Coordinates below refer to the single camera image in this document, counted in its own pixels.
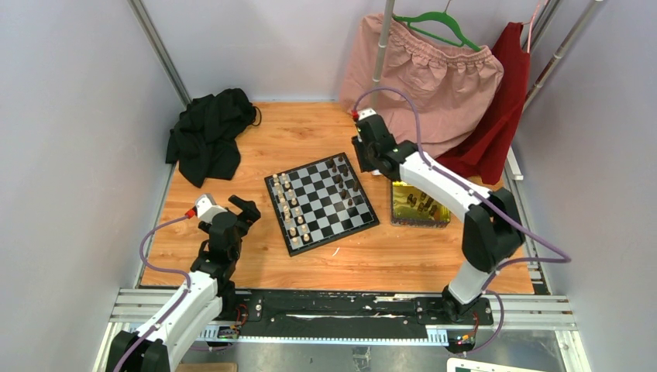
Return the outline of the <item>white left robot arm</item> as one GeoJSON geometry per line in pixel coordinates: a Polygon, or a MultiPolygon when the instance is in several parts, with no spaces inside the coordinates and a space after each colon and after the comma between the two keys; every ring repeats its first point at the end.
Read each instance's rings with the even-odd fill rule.
{"type": "Polygon", "coordinates": [[[159,229],[192,218],[198,219],[199,229],[208,235],[187,272],[155,266],[146,258],[144,249],[139,249],[145,267],[181,275],[183,282],[137,330],[121,331],[113,338],[107,371],[174,371],[210,321],[244,323],[246,306],[238,304],[231,277],[241,256],[243,238],[261,213],[254,201],[232,195],[229,202],[239,211],[224,208],[210,194],[203,194],[182,216],[154,227],[143,237],[146,243],[159,229]]]}

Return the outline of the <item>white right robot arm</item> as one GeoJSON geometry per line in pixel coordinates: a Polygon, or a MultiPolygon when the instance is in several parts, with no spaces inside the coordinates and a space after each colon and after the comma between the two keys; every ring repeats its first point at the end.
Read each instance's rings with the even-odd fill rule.
{"type": "Polygon", "coordinates": [[[514,196],[504,188],[491,191],[460,177],[416,143],[397,143],[372,109],[354,112],[353,120],[357,134],[352,143],[361,171],[377,171],[417,188],[463,223],[465,260],[442,291],[441,312],[452,323],[466,321],[498,265],[525,243],[514,196]]]}

